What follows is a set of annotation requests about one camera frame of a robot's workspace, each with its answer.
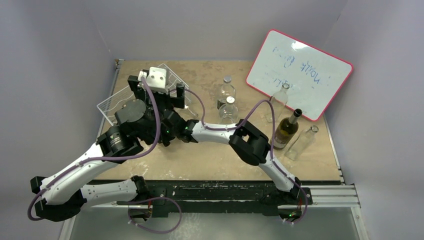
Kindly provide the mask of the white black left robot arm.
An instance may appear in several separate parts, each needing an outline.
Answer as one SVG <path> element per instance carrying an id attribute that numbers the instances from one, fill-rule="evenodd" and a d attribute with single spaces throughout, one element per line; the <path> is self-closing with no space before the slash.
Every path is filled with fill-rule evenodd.
<path id="1" fill-rule="evenodd" d="M 185 86 L 177 84 L 175 96 L 167 88 L 156 86 L 152 76 L 128 78 L 135 99 L 124 104 L 115 113 L 117 125 L 100 135 L 96 142 L 78 159 L 58 173 L 36 176 L 30 186 L 34 198 L 27 209 L 31 221 L 61 222 L 79 214 L 81 210 L 110 202 L 142 205 L 151 194 L 141 176 L 130 179 L 94 184 L 99 174 L 128 160 L 146 156 L 141 142 L 151 150 L 157 144 L 169 145 L 174 138 L 162 120 L 185 105 Z"/>

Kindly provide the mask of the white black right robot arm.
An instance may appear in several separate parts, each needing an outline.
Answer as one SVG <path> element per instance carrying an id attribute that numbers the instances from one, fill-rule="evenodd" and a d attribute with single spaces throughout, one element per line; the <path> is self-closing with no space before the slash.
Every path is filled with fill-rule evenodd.
<path id="1" fill-rule="evenodd" d="M 261 168 L 269 176 L 284 202 L 292 204 L 301 194 L 307 196 L 300 180 L 273 154 L 269 138 L 246 119 L 210 128 L 199 120 L 184 120 L 175 111 L 166 110 L 161 123 L 171 135 L 185 143 L 211 142 L 230 146 L 243 162 Z"/>

